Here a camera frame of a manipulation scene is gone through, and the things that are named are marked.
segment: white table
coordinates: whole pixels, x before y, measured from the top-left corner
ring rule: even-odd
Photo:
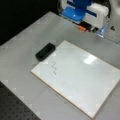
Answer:
[[[81,33],[77,26],[48,13],[0,47],[0,81],[42,120],[89,120],[86,115],[41,82],[31,69],[35,54],[48,42],[68,40],[120,69],[120,46],[95,34]],[[119,120],[120,84],[95,120]]]

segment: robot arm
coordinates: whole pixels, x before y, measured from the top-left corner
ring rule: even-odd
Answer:
[[[61,15],[68,20],[92,28],[102,29],[109,22],[111,5],[109,0],[61,0]]]

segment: table surface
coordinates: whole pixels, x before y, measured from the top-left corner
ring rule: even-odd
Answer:
[[[30,71],[39,62],[35,54],[48,42],[67,40],[120,69],[120,46],[78,31],[71,22],[49,12],[0,47],[0,81],[42,120],[90,120]],[[119,120],[120,83],[95,120]]]

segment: black eraser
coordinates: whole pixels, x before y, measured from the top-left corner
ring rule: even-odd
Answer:
[[[56,49],[55,45],[48,43],[42,50],[36,54],[36,58],[39,61],[46,59],[54,50]]]

